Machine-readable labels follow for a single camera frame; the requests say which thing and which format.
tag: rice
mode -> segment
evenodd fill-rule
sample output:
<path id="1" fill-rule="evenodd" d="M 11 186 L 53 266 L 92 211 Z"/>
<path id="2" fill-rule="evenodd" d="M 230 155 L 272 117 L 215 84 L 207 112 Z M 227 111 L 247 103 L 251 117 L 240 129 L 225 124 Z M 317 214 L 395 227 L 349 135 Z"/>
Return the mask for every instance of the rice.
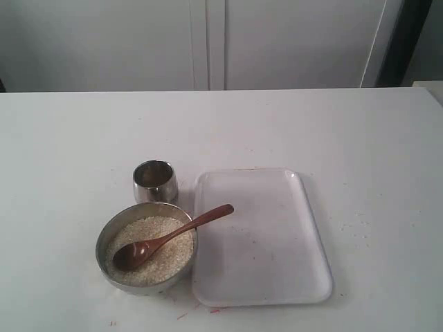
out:
<path id="1" fill-rule="evenodd" d="M 129 286 L 149 286 L 171 278 L 186 265 L 192 256 L 194 242 L 191 230 L 167 242 L 151 259 L 134 271 L 120 271 L 114 266 L 112 258 L 120 248 L 129 243 L 162 237 L 182 225 L 181 221 L 174 218 L 149 216 L 124 227 L 107 248 L 105 266 L 111 278 Z"/>

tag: metal cup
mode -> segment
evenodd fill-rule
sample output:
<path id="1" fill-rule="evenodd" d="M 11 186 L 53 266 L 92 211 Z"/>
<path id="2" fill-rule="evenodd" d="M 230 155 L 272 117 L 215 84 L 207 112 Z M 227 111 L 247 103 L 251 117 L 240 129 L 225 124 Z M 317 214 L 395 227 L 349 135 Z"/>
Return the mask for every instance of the metal cup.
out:
<path id="1" fill-rule="evenodd" d="M 140 164 L 132 178 L 137 203 L 175 203 L 177 200 L 179 189 L 175 172 L 165 161 L 150 160 Z"/>

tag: translucent tray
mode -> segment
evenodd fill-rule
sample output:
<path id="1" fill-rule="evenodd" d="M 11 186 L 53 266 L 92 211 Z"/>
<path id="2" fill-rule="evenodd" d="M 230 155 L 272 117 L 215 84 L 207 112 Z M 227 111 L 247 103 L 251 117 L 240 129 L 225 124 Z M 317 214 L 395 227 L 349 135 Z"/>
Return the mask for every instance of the translucent tray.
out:
<path id="1" fill-rule="evenodd" d="M 195 215 L 225 203 L 235 211 L 199 228 L 192 273 L 207 306 L 306 304 L 327 299 L 332 276 L 305 190 L 288 169 L 202 174 Z"/>

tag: cabinet door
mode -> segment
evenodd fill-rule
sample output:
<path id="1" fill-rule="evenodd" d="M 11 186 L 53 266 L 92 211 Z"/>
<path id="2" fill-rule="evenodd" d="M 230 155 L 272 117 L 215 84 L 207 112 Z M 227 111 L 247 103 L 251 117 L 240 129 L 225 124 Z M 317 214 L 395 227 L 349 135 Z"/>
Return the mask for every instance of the cabinet door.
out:
<path id="1" fill-rule="evenodd" d="M 400 5 L 208 0 L 210 88 L 374 86 Z"/>
<path id="2" fill-rule="evenodd" d="M 205 0 L 0 1 L 0 31 L 9 91 L 208 87 Z"/>

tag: wooden spoon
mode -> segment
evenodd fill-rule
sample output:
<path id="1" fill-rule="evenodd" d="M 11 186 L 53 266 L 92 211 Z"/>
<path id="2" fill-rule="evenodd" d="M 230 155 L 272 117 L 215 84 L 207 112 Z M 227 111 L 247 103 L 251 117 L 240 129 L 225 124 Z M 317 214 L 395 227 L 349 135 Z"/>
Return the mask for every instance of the wooden spoon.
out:
<path id="1" fill-rule="evenodd" d="M 177 228 L 164 237 L 158 239 L 139 241 L 127 244 L 114 255 L 113 262 L 117 269 L 121 271 L 131 271 L 145 263 L 163 244 L 172 240 L 181 233 L 201 226 L 210 221 L 222 218 L 234 212 L 231 204 L 225 204 L 202 214 L 193 221 Z"/>

